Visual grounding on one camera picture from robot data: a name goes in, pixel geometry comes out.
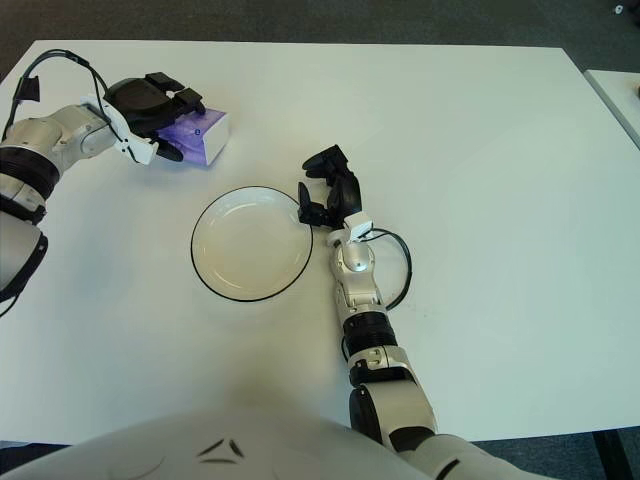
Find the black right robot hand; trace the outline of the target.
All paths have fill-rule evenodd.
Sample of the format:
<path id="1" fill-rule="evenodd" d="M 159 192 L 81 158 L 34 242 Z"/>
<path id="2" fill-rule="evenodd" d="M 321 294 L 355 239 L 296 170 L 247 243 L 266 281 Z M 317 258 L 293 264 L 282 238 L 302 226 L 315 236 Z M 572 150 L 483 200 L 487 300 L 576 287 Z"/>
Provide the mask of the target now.
<path id="1" fill-rule="evenodd" d="M 330 191 L 326 205 L 313 202 L 308 188 L 298 183 L 298 220 L 310 226 L 341 229 L 346 217 L 362 211 L 357 177 L 338 145 L 333 145 L 306 160 L 302 169 L 308 178 L 324 179 Z"/>

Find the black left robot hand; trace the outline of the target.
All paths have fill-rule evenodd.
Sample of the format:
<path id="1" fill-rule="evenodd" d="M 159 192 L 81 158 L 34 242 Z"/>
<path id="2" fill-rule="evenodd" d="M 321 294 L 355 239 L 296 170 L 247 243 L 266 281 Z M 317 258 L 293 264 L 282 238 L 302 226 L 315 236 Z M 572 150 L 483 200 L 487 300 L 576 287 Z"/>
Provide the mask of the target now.
<path id="1" fill-rule="evenodd" d="M 159 132 L 182 115 L 205 113 L 200 94 L 163 72 L 117 82 L 107 90 L 105 99 L 123 115 L 133 134 L 157 143 L 156 154 L 174 162 L 182 162 L 184 154 Z"/>

